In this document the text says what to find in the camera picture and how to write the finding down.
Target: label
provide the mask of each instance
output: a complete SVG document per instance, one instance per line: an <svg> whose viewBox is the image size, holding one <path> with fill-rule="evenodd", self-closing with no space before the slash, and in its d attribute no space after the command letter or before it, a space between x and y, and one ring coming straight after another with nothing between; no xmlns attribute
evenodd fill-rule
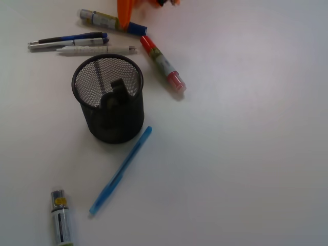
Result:
<svg viewBox="0 0 328 246"><path fill-rule="evenodd" d="M159 66L160 70L165 74L165 76L169 76L170 73L176 71L174 67L166 60L165 56L160 55L155 59L155 62Z"/></svg>
<svg viewBox="0 0 328 246"><path fill-rule="evenodd" d="M106 14L101 14L101 13L94 13L93 18L92 18L93 24L106 27L109 29L115 29L115 24L116 24L116 18L106 15Z"/></svg>
<svg viewBox="0 0 328 246"><path fill-rule="evenodd" d="M73 246L70 225L69 225L69 210L61 209L51 213L54 229L55 242L57 246Z"/></svg>
<svg viewBox="0 0 328 246"><path fill-rule="evenodd" d="M95 47L86 47L86 46L81 46L78 48L74 48L74 54L79 54L79 53L107 53L107 47L108 46L95 46Z"/></svg>
<svg viewBox="0 0 328 246"><path fill-rule="evenodd" d="M64 198L64 197L56 198L55 204L66 206L67 205L66 198Z"/></svg>

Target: mesh cup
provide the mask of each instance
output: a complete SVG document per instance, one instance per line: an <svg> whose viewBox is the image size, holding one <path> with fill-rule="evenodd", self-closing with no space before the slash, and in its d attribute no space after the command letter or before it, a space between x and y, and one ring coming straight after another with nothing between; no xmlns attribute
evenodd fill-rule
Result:
<svg viewBox="0 0 328 246"><path fill-rule="evenodd" d="M122 79L129 101L104 112L101 97L113 92L111 82ZM74 73L72 90L82 107L90 132L98 139L117 144L132 139L144 123L140 68L130 59L116 54L94 56L82 63Z"/></svg>

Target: pen holder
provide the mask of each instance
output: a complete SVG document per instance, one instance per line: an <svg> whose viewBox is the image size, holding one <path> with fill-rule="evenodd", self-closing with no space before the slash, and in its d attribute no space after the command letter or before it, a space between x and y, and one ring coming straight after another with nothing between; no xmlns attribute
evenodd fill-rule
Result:
<svg viewBox="0 0 328 246"><path fill-rule="evenodd" d="M126 142L142 128L143 86L140 68L130 59L115 54L86 60L72 79L73 94L90 132L110 144Z"/></svg>

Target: pink cap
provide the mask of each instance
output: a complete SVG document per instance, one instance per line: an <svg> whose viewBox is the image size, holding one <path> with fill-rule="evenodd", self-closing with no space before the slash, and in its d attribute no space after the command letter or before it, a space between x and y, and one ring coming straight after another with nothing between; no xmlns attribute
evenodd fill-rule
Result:
<svg viewBox="0 0 328 246"><path fill-rule="evenodd" d="M185 82L183 82L180 78L177 71L174 71L168 75L168 81L178 93L183 93L186 90Z"/></svg>

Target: object inside pen holder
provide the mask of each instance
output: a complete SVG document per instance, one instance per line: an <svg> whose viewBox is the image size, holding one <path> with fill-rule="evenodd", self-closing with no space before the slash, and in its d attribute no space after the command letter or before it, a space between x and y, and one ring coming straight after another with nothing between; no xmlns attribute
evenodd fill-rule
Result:
<svg viewBox="0 0 328 246"><path fill-rule="evenodd" d="M118 79L110 83L113 91L107 92L100 99L99 108L103 111L112 110L115 107L126 104L129 100L129 92L123 79Z"/></svg>

